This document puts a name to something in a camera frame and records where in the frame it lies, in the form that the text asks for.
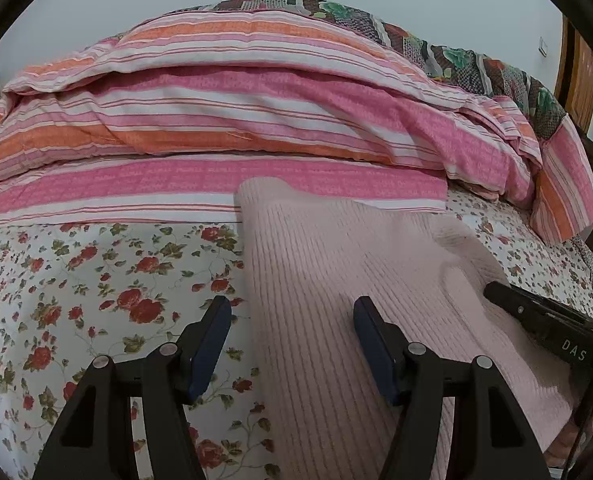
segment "pink knit sweater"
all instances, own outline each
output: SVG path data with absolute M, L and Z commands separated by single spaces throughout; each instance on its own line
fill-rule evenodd
M 505 280 L 474 233 L 448 216 L 402 213 L 255 178 L 240 188 L 246 277 L 283 478 L 375 480 L 398 410 L 378 394 L 352 323 L 369 295 L 386 321 L 439 356 L 490 356 L 542 448 L 571 413 L 569 368 L 484 299 Z M 454 403 L 433 470 L 445 477 Z

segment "cable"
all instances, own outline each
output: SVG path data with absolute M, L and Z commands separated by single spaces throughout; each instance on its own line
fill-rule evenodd
M 583 423 L 581 424 L 581 426 L 579 428 L 579 433 L 577 434 L 576 438 L 574 439 L 574 444 L 572 444 L 572 448 L 569 451 L 567 460 L 565 461 L 565 467 L 563 468 L 563 474 L 561 475 L 561 480 L 567 480 L 567 475 L 569 474 L 569 470 L 571 468 L 571 463 L 572 463 L 573 457 L 576 454 L 577 449 L 579 448 L 580 439 L 585 431 L 585 427 L 587 426 L 587 423 L 589 422 L 589 420 L 592 418 L 592 412 L 593 412 L 593 398 L 592 398 L 592 402 L 591 402 L 591 408 L 589 410 L 587 410 L 587 415 L 585 416 L 585 419 L 583 420 Z

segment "pink striped comforter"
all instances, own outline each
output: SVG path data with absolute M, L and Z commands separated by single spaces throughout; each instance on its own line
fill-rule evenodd
M 367 38 L 279 10 L 163 16 L 3 91 L 0 181 L 90 156 L 283 152 L 441 171 L 527 208 L 543 165 L 509 98 L 437 84 Z
M 0 184 L 0 226 L 68 222 L 240 222 L 235 193 L 274 176 L 382 209 L 441 212 L 441 173 L 323 157 L 208 154 L 54 164 Z

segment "blue gripper pad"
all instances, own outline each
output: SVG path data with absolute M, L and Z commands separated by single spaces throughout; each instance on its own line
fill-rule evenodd
M 376 311 L 372 301 L 366 296 L 355 301 L 353 317 L 356 335 L 361 342 L 363 355 L 370 365 L 379 393 L 390 404 L 400 405 L 401 393 L 397 386 L 395 359 L 385 346 L 382 334 L 386 323 Z
M 232 322 L 232 306 L 227 298 L 217 296 L 203 316 L 204 336 L 192 359 L 192 382 L 188 390 L 191 402 L 201 395 L 210 383 L 214 367 L 218 361 L 225 338 Z

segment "hand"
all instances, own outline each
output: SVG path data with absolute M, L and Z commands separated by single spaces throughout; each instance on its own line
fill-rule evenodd
M 588 426 L 589 427 L 585 430 L 585 434 L 580 438 L 579 448 L 577 449 L 575 458 L 577 458 L 584 449 L 593 449 L 593 415 Z M 579 428 L 574 421 L 570 419 L 556 439 L 554 439 L 554 442 L 550 444 L 550 447 L 548 447 L 547 451 L 543 454 L 545 462 L 547 462 L 549 467 L 563 467 L 565 465 L 565 461 L 569 456 L 569 452 L 571 451 L 577 434 L 579 434 Z

